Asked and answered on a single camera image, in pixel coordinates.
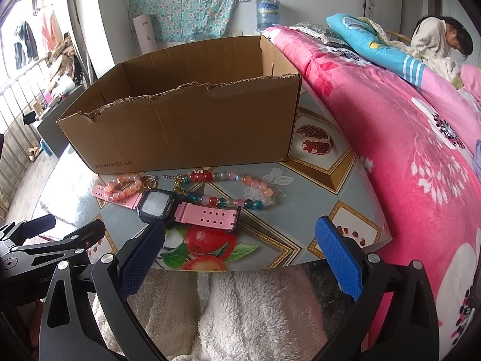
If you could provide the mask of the pink floral blanket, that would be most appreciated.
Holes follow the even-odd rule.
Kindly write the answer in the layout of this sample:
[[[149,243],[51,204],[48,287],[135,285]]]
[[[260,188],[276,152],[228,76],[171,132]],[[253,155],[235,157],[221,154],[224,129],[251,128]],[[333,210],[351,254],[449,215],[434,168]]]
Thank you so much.
[[[396,74],[293,29],[264,36],[298,69],[365,168],[392,235],[381,256],[424,264],[447,356],[476,312],[480,184],[466,155],[449,147],[423,97]]]

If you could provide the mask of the hanging clothes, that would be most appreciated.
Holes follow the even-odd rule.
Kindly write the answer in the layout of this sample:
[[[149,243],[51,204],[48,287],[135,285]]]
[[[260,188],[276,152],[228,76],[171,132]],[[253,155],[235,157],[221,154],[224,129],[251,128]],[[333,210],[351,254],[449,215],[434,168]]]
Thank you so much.
[[[48,52],[53,52],[64,39],[53,9],[35,10],[32,19],[33,25],[22,20],[15,29],[14,51],[17,69],[23,68]]]

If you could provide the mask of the rolled pink mat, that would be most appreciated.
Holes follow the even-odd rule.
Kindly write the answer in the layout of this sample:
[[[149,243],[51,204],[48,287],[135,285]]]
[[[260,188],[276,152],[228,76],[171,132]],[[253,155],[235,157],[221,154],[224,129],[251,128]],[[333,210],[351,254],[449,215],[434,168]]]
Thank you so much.
[[[134,31],[142,54],[157,50],[151,17],[149,15],[136,16],[133,19]]]

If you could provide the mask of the floral teal wall cloth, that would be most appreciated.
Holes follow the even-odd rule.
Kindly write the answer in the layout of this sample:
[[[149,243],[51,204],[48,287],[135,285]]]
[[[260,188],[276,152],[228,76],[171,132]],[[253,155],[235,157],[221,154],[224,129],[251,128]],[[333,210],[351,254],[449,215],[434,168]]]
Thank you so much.
[[[194,38],[221,38],[236,6],[248,0],[129,0],[132,20],[147,15],[156,42],[186,42]]]

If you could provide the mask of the blue water jug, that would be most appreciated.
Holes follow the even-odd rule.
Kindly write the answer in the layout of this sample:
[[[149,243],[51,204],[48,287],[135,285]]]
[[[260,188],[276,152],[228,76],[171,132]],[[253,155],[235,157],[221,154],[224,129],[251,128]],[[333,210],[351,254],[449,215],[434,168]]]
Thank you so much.
[[[280,23],[278,0],[256,0],[256,26],[259,32]]]

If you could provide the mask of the blue striped pillow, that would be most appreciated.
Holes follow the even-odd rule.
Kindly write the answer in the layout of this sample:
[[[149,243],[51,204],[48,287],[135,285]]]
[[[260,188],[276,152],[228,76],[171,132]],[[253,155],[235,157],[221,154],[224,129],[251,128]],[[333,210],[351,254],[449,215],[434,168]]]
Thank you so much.
[[[426,65],[380,38],[366,18],[338,13],[325,20],[330,29],[340,35],[359,55],[384,69],[389,69],[410,84],[421,87]]]

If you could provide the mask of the fruit pattern tablecloth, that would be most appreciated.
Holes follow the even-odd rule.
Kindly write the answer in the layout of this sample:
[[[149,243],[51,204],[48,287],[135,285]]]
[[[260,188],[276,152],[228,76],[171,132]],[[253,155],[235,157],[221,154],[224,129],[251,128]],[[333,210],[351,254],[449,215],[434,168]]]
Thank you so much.
[[[236,231],[215,234],[180,224],[166,232],[154,267],[164,270],[258,270],[314,262],[323,257],[315,224],[328,217],[367,252],[391,241],[381,205],[360,160],[312,90],[303,87],[286,161],[210,166],[208,182],[186,186],[190,197],[243,206]],[[96,260],[116,252],[143,229],[134,210],[97,199],[91,191],[109,175],[92,173],[72,148],[64,151],[44,188],[36,216],[52,214],[47,239],[62,239],[95,219],[105,236],[88,251]]]

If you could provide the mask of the brown cardboard box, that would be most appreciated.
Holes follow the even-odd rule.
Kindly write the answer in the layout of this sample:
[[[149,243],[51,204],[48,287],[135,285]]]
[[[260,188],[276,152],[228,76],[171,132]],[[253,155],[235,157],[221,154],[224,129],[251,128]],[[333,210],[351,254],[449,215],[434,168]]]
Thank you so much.
[[[190,42],[117,64],[58,124],[98,174],[283,161],[301,86],[263,36]]]

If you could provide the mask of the pink strap digital watch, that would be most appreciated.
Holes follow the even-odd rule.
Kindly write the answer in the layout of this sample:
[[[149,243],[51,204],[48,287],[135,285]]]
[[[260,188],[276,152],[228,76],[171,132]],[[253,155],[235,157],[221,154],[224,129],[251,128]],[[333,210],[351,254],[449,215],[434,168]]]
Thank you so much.
[[[159,188],[126,196],[116,190],[108,192],[107,186],[95,185],[91,194],[97,199],[136,211],[143,223],[162,220],[166,228],[187,224],[231,232],[236,230],[241,210],[195,205],[174,192]]]

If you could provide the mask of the dark grey cabinet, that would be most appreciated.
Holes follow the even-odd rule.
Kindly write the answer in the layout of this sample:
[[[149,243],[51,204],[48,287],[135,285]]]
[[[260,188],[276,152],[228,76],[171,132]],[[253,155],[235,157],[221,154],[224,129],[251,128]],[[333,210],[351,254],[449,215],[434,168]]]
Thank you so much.
[[[41,142],[47,145],[57,158],[62,156],[65,148],[69,145],[69,141],[57,121],[84,91],[84,86],[75,87],[64,99],[53,102],[51,107],[41,114],[40,120],[34,124],[41,137]]]

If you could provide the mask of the person in white top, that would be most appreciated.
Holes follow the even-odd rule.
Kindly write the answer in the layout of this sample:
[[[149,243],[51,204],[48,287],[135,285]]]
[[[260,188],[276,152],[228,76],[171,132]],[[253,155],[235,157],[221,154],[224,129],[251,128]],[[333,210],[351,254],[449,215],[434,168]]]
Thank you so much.
[[[454,83],[461,80],[461,68],[451,52],[467,58],[474,43],[466,27],[451,16],[425,16],[416,24],[410,47],[431,70]]]

